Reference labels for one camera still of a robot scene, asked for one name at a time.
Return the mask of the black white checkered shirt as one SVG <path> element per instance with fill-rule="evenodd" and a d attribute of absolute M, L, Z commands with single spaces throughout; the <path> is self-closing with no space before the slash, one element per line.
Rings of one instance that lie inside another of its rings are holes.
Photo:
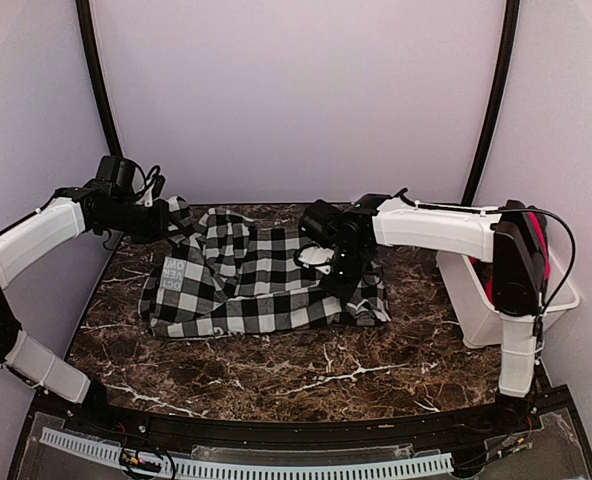
<path fill-rule="evenodd" d="M 261 228 L 225 208 L 194 219 L 180 196 L 167 204 L 171 251 L 151 271 L 138 303 L 153 336 L 259 335 L 390 321 L 377 280 L 361 281 L 348 301 L 324 291 L 322 273 L 295 261 L 310 244 L 297 230 Z"/>

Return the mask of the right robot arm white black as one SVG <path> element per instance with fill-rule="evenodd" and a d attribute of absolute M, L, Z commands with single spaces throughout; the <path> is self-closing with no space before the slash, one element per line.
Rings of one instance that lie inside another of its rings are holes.
<path fill-rule="evenodd" d="M 501 369 L 486 424 L 497 434 L 525 424 L 535 410 L 535 372 L 546 318 L 570 273 L 554 274 L 547 222 L 558 215 L 520 201 L 466 207 L 368 194 L 341 210 L 325 205 L 318 231 L 326 256 L 324 290 L 347 301 L 379 247 L 434 250 L 449 299 L 470 348 L 497 345 Z"/>

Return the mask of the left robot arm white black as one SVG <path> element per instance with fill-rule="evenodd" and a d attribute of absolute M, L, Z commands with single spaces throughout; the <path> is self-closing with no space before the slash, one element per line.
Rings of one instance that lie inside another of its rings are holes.
<path fill-rule="evenodd" d="M 104 396 L 104 386 L 31 337 L 4 291 L 29 266 L 86 232 L 120 231 L 141 243 L 180 233 L 189 224 L 187 206 L 180 196 L 142 201 L 89 187 L 61 188 L 45 207 L 0 233 L 0 367 L 79 405 L 79 421 L 96 436 L 117 427 L 116 412 L 96 398 Z"/>

